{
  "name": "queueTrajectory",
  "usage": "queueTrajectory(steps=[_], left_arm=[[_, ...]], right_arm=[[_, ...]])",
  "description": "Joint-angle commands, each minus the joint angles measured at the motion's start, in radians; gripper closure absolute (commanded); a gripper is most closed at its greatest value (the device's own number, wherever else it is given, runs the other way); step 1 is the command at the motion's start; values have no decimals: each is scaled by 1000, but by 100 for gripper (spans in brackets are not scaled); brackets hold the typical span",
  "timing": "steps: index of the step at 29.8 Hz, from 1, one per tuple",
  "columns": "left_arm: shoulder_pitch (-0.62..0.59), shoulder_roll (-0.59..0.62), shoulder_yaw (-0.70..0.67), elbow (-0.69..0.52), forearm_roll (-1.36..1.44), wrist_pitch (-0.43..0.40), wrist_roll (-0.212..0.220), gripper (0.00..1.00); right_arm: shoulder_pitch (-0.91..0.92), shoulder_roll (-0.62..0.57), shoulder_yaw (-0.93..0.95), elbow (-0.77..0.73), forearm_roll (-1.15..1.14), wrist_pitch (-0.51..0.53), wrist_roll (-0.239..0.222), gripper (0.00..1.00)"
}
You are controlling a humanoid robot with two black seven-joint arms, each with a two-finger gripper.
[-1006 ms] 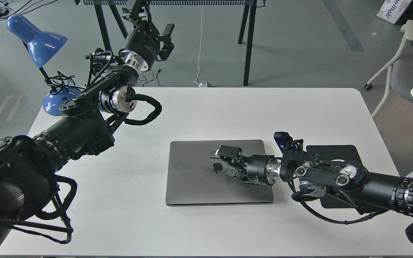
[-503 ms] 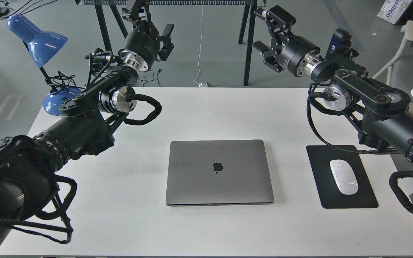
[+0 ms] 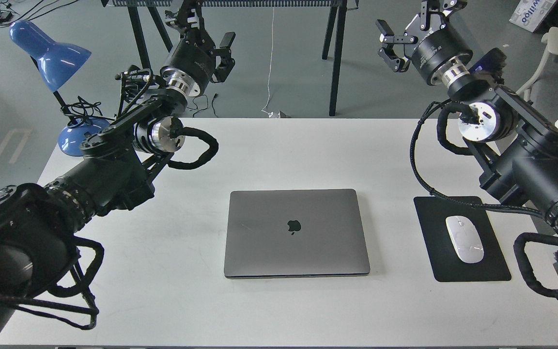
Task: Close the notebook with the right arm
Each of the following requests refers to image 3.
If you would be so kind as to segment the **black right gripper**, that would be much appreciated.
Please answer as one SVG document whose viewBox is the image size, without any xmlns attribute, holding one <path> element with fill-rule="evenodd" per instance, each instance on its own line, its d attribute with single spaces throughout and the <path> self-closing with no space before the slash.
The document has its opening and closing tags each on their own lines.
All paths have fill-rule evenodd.
<svg viewBox="0 0 558 349">
<path fill-rule="evenodd" d="M 385 20 L 378 19 L 376 26 L 380 31 L 381 48 L 378 56 L 383 58 L 394 73 L 406 72 L 410 62 L 426 84 L 440 84 L 434 75 L 445 62 L 454 57 L 467 64 L 473 51 L 449 23 L 451 14 L 464 9 L 467 0 L 421 0 L 419 19 L 414 19 L 405 28 L 407 35 L 396 36 Z M 405 57 L 399 57 L 395 46 L 404 46 Z"/>
</svg>

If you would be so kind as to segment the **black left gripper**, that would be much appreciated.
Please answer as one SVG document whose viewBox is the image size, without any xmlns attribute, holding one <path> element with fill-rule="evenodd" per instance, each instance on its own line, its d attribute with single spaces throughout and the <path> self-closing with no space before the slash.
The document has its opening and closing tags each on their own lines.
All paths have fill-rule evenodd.
<svg viewBox="0 0 558 349">
<path fill-rule="evenodd" d="M 202 4 L 202 0 L 173 0 L 165 11 L 166 26 L 183 37 L 163 63 L 161 78 L 187 96 L 203 95 L 210 82 L 225 82 L 235 66 L 231 55 L 235 33 L 226 32 L 217 48 L 204 30 Z"/>
</svg>

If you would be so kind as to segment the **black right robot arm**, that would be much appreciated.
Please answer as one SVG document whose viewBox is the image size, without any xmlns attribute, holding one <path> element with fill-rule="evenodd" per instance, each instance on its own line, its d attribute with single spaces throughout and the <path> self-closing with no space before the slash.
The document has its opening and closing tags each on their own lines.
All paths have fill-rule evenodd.
<svg viewBox="0 0 558 349">
<path fill-rule="evenodd" d="M 426 84 L 442 84 L 447 89 L 448 100 L 432 102 L 417 122 L 410 139 L 410 166 L 428 194 L 459 203 L 430 186 L 416 167 L 421 126 L 440 111 L 438 143 L 454 154 L 474 157 L 483 169 L 480 187 L 497 200 L 469 207 L 540 217 L 554 230 L 553 236 L 521 233 L 513 250 L 529 289 L 558 300 L 558 289 L 546 288 L 537 280 L 525 252 L 529 242 L 558 247 L 558 128 L 520 93 L 505 86 L 506 55 L 501 49 L 491 49 L 467 67 L 473 51 L 450 22 L 452 14 L 466 5 L 465 0 L 422 0 L 401 34 L 385 20 L 376 22 L 381 42 L 378 55 L 394 72 L 413 66 Z M 558 263 L 558 251 L 555 259 Z"/>
</svg>

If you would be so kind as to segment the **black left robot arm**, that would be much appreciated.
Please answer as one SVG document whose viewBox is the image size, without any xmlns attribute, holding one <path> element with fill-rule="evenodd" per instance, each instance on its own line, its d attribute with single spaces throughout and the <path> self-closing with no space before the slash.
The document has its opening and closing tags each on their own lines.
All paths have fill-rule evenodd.
<svg viewBox="0 0 558 349">
<path fill-rule="evenodd" d="M 46 186 L 0 189 L 0 332 L 15 311 L 52 318 L 88 331 L 99 309 L 90 284 L 104 258 L 97 241 L 76 236 L 94 216 L 132 210 L 153 198 L 165 168 L 193 170 L 218 151 L 217 139 L 185 127 L 178 114 L 188 97 L 224 82 L 234 67 L 227 32 L 217 46 L 204 28 L 203 1 L 179 0 L 165 23 L 180 33 L 155 74 L 138 24 L 142 59 L 118 75 L 120 109 L 114 122 L 80 143 L 83 160 Z"/>
</svg>

